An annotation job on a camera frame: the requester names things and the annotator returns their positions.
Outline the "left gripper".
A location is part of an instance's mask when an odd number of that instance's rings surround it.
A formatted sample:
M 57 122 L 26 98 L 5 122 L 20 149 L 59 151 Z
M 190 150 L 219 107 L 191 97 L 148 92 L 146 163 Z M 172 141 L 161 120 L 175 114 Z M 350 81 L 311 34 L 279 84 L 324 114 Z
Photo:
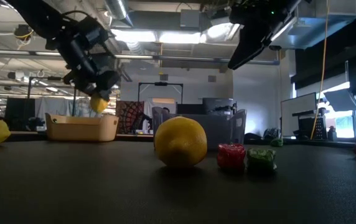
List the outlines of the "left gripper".
M 108 32 L 90 16 L 80 21 L 66 21 L 55 38 L 56 49 L 70 70 L 63 82 L 73 83 L 75 89 L 86 95 L 93 95 L 96 90 L 105 101 L 109 101 L 111 89 L 120 77 L 112 70 L 103 72 L 90 50 L 97 44 L 104 46 L 107 39 Z

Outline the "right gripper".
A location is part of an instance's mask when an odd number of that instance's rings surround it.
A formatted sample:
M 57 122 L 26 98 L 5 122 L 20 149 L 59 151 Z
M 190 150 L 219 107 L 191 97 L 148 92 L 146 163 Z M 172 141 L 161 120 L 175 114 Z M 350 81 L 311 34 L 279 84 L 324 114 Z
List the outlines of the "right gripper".
M 232 24 L 258 28 L 240 31 L 239 43 L 228 63 L 229 69 L 236 70 L 264 50 L 265 46 L 262 41 L 266 32 L 262 30 L 270 31 L 270 4 L 268 2 L 233 2 L 230 9 Z

